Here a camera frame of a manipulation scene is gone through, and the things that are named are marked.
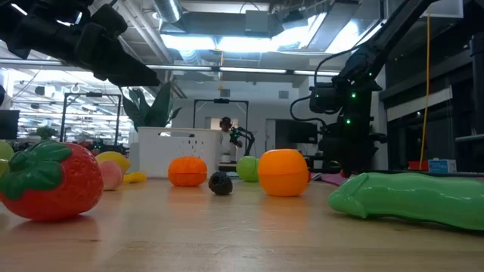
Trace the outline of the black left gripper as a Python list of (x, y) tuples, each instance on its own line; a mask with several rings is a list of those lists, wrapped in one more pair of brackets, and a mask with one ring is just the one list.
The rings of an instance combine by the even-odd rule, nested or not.
[(80, 67), (94, 77), (117, 86), (157, 86), (157, 74), (127, 54), (118, 37), (127, 23), (112, 4), (93, 14), (89, 2), (52, 2), (53, 33), (45, 53), (52, 57), (76, 57)]

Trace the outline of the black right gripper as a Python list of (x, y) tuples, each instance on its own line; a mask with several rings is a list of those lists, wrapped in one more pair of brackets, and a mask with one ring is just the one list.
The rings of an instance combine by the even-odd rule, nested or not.
[[(386, 134), (375, 132), (372, 126), (374, 117), (371, 115), (338, 115), (337, 121), (322, 129), (322, 139), (319, 150), (325, 155), (343, 155), (350, 151), (363, 153), (369, 149), (374, 153), (375, 142), (385, 144)], [(372, 168), (373, 156), (347, 156), (341, 162), (341, 175), (350, 177), (353, 173), (361, 173)]]

